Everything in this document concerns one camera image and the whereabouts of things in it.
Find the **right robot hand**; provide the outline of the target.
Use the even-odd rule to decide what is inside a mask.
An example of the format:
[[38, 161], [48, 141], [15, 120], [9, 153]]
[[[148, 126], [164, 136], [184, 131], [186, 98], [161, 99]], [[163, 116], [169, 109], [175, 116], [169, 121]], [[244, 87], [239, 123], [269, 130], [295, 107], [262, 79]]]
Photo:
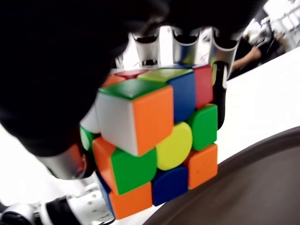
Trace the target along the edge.
[[59, 179], [95, 170], [79, 123], [92, 107], [129, 33], [162, 25], [216, 28], [240, 37], [263, 0], [3, 0], [0, 122]]

